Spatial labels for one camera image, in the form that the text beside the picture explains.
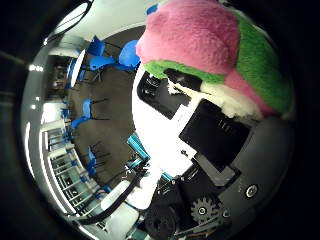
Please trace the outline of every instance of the table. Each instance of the table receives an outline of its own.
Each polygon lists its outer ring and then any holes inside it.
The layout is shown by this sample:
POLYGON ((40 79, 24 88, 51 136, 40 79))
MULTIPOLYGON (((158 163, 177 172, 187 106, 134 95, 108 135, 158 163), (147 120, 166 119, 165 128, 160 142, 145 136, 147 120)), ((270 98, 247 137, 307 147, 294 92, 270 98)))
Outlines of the table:
POLYGON ((70 119, 63 118, 52 122, 47 122, 41 125, 40 132, 46 132, 53 129, 65 129, 66 123, 69 122, 70 119))
POLYGON ((191 165, 196 151, 179 138, 179 133, 191 118, 196 104, 181 105, 170 120, 141 100, 137 87, 145 69, 140 65, 132 89, 132 116, 136 133, 150 158, 170 176, 182 175, 191 165))
POLYGON ((73 71, 72 71, 72 76, 71 76, 71 87, 73 87, 75 84, 76 84, 76 81, 77 81, 77 78, 78 78, 78 75, 79 75, 79 72, 81 70, 81 66, 82 66, 82 62, 83 62, 83 59, 86 55, 86 50, 83 49, 79 55, 79 57, 77 58, 77 61, 74 65, 74 68, 73 68, 73 71))

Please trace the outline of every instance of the blue chair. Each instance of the blue chair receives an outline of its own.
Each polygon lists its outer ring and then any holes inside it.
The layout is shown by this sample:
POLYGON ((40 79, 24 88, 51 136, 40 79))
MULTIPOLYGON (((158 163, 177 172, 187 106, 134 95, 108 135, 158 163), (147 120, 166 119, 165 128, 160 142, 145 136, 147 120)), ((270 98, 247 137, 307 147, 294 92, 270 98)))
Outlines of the blue chair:
POLYGON ((69 142, 70 140, 65 138, 63 135, 61 136, 60 140, 52 140, 54 142, 49 143, 48 147, 52 148, 53 146, 57 145, 57 144, 66 144, 67 142, 69 142))
POLYGON ((94 56, 90 59, 89 67, 91 70, 98 70, 104 66, 114 64, 113 57, 94 56))
POLYGON ((64 85, 64 89, 65 90, 72 90, 72 91, 80 91, 79 89, 75 89, 74 87, 71 87, 71 83, 66 83, 65 85, 64 85))
POLYGON ((62 188, 61 190, 62 191, 66 191, 66 190, 69 190, 70 188, 78 185, 79 183, 85 183, 85 182, 88 182, 88 181, 89 181, 89 179, 87 178, 87 176, 86 175, 82 175, 82 176, 79 177, 79 180, 73 182, 72 184, 70 184, 69 186, 67 186, 65 188, 62 188))
POLYGON ((101 100, 91 101, 90 98, 86 98, 82 104, 83 117, 86 119, 93 119, 93 120, 110 120, 109 118, 96 118, 96 117, 92 116, 91 105, 96 104, 96 103, 100 103, 100 102, 104 102, 106 100, 108 100, 108 99, 104 98, 101 100))
POLYGON ((90 118, 86 118, 84 116, 78 117, 71 121, 71 124, 70 124, 71 129, 75 130, 81 123, 87 122, 89 120, 90 118))
POLYGON ((55 167, 52 167, 56 176, 66 173, 69 170, 71 170, 73 167, 78 166, 77 160, 71 160, 71 159, 69 160, 70 161, 67 161, 67 162, 62 162, 62 163, 59 162, 58 164, 56 164, 55 167))
POLYGON ((127 42, 122 48, 118 62, 113 66, 119 70, 135 70, 140 63, 140 58, 136 54, 136 45, 138 40, 127 42))
POLYGON ((63 137, 67 140, 67 141, 71 141, 74 137, 74 132, 72 131, 71 128, 66 127, 66 129, 63 131, 63 137))
POLYGON ((100 141, 98 143, 96 143, 95 145, 89 146, 88 147, 88 158, 89 158, 89 162, 86 164, 86 170, 88 171, 88 175, 89 177, 94 177, 97 173, 96 171, 96 167, 99 165, 104 165, 105 162, 100 162, 97 163, 97 159, 104 157, 104 156, 108 156, 110 153, 106 153, 106 154, 102 154, 100 156, 96 156, 96 154, 98 153, 98 151, 95 150, 95 147, 100 143, 100 141))
POLYGON ((60 117, 61 118, 70 118, 70 110, 67 108, 60 109, 60 117))
POLYGON ((105 43, 101 41, 97 36, 94 36, 87 49, 87 52, 93 56, 102 56, 105 49, 105 43))
POLYGON ((74 65, 76 64, 76 59, 75 58, 72 58, 69 65, 68 65, 68 68, 67 68, 67 79, 68 78, 71 78, 72 76, 72 72, 73 72, 73 68, 74 68, 74 65))
POLYGON ((147 15, 156 12, 158 10, 158 4, 154 4, 151 7, 149 7, 146 11, 147 15))
POLYGON ((101 190, 105 191, 106 193, 110 193, 112 191, 112 189, 107 185, 102 186, 101 190))

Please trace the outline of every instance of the gear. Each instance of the gear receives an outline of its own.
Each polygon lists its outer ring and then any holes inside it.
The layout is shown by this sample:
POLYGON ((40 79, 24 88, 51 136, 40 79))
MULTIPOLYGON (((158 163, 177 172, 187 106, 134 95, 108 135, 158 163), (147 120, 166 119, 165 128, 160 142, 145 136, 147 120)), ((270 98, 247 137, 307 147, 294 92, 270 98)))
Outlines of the gear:
POLYGON ((191 216, 198 224, 208 221, 218 213, 217 206, 211 198, 198 198, 192 204, 191 216))

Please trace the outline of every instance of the green plush fabric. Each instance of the green plush fabric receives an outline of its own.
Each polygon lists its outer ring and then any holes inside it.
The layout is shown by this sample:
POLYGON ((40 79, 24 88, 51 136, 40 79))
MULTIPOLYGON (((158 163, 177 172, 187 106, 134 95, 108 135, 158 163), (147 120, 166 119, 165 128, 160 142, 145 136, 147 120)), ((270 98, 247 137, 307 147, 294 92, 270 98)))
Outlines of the green plush fabric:
POLYGON ((283 113, 291 103, 291 83, 281 75, 279 59, 264 36, 236 16, 240 31, 236 69, 268 106, 283 113))
POLYGON ((187 67, 183 64, 167 61, 167 60, 160 60, 160 61, 150 61, 148 63, 143 64, 144 68, 147 72, 151 73, 156 78, 162 79, 166 78, 167 75, 164 74, 164 70, 171 68, 180 72, 184 72, 186 74, 190 74, 196 77, 199 77, 203 81, 209 83, 223 83, 224 76, 221 74, 211 74, 200 71, 198 69, 187 67))

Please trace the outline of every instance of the wire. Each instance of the wire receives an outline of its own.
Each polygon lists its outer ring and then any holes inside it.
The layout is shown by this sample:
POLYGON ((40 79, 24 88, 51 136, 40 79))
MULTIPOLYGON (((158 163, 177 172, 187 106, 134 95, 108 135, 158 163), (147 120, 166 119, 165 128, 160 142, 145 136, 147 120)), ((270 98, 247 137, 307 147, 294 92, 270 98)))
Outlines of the wire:
POLYGON ((75 18, 81 16, 81 15, 84 14, 85 12, 86 12, 86 11, 83 11, 82 13, 78 14, 77 16, 74 16, 73 18, 69 19, 68 21, 66 21, 66 22, 64 22, 64 23, 61 23, 60 25, 56 26, 56 28, 55 28, 54 30, 58 29, 59 27, 62 27, 63 25, 67 24, 68 22, 71 22, 72 20, 74 20, 75 18))
MULTIPOLYGON (((118 172, 116 175, 114 175, 112 178, 110 178, 105 184, 103 184, 103 186, 108 186, 111 182, 113 182, 117 177, 119 177, 121 174, 125 173, 127 171, 127 169, 121 171, 121 172, 118 172)), ((81 208, 79 208, 78 210, 76 210, 75 213, 67 213, 66 215, 69 215, 69 216, 75 216, 77 214, 79 214, 80 212, 82 212, 86 207, 89 206, 89 204, 96 198, 96 194, 99 192, 99 191, 104 191, 102 187, 99 187, 96 191, 94 191, 94 193, 92 194, 92 196, 90 198, 88 198, 82 205, 81 208)))
POLYGON ((81 223, 83 225, 90 225, 90 224, 94 224, 96 222, 101 222, 104 219, 106 219, 107 217, 109 217, 115 210, 117 210, 117 208, 123 202, 125 202, 128 195, 132 192, 134 187, 138 184, 138 182, 141 180, 141 178, 144 176, 145 173, 146 173, 146 170, 144 169, 144 164, 142 164, 140 166, 139 170, 136 172, 136 175, 134 176, 134 178, 130 182, 129 186, 126 188, 126 190, 124 190, 123 193, 121 193, 119 195, 119 197, 111 204, 111 206, 109 208, 107 208, 103 212, 95 215, 94 217, 80 219, 79 223, 81 223))

